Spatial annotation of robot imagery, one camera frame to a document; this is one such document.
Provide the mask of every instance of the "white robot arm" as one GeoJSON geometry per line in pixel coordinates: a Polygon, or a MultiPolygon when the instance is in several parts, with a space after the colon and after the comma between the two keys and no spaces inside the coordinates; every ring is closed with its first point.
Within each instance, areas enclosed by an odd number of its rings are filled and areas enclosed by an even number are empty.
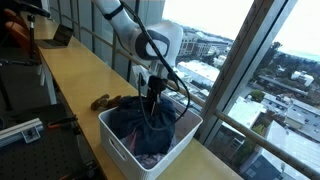
{"type": "MultiPolygon", "coordinates": [[[[158,60],[140,27],[123,9],[119,0],[92,0],[116,31],[120,43],[129,52],[143,60],[158,60]]],[[[170,67],[175,66],[179,53],[183,30],[180,26],[163,21],[146,27],[153,42],[170,67]]]]}

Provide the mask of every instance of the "laptop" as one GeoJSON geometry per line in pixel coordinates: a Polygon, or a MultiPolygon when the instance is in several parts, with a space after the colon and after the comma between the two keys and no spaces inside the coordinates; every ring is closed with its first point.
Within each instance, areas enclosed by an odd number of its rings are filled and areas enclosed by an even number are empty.
{"type": "Polygon", "coordinates": [[[73,29],[59,24],[53,39],[36,39],[34,42],[44,49],[65,48],[68,46],[72,35],[73,29]]]}

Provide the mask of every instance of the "city view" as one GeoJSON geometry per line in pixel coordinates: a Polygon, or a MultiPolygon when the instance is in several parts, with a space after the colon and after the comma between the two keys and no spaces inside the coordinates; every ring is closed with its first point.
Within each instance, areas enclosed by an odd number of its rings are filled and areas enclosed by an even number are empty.
{"type": "MultiPolygon", "coordinates": [[[[305,9],[312,3],[318,2],[298,2],[286,23],[301,22],[302,12],[306,16],[314,12],[307,13],[305,9]]],[[[168,14],[165,18],[178,23],[184,30],[176,59],[177,72],[187,82],[190,92],[205,101],[236,35],[232,38],[206,31],[210,29],[208,27],[181,24],[182,20],[170,18],[168,14]]],[[[300,26],[297,27],[300,36],[305,38],[297,37],[297,31],[290,33],[288,38],[289,25],[286,23],[228,115],[320,172],[320,49],[315,44],[318,38],[310,38],[314,34],[308,34],[308,30],[301,31],[300,26]]],[[[187,103],[186,97],[181,94],[166,93],[182,104],[187,103]]],[[[191,111],[200,113],[201,108],[191,102],[191,111]]],[[[208,148],[245,179],[308,179],[226,123],[222,124],[208,148]]]]}

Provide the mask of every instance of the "wooden table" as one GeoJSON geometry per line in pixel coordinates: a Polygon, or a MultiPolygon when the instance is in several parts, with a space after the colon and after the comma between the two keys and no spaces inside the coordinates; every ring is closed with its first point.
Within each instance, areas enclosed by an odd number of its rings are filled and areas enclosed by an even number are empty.
{"type": "MultiPolygon", "coordinates": [[[[52,38],[56,28],[56,22],[36,16],[35,39],[52,38]]],[[[72,112],[77,115],[83,135],[105,176],[111,180],[125,179],[100,145],[98,114],[101,111],[91,111],[90,104],[105,93],[109,93],[111,97],[137,95],[137,90],[74,37],[67,48],[39,49],[52,103],[55,103],[55,94],[51,75],[72,112]]],[[[241,178],[198,141],[192,139],[158,179],[241,178]]]]}

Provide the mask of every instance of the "dark blue cloth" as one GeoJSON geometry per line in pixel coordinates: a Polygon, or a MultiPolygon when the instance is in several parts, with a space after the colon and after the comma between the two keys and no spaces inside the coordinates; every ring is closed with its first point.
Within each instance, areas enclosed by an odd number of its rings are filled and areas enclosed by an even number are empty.
{"type": "Polygon", "coordinates": [[[143,97],[143,104],[149,124],[154,128],[167,127],[164,130],[153,130],[146,123],[139,97],[124,97],[119,107],[110,115],[110,128],[118,139],[122,139],[136,130],[134,155],[166,154],[174,132],[176,120],[175,108],[168,99],[161,98],[160,113],[150,116],[152,102],[143,97]]]}

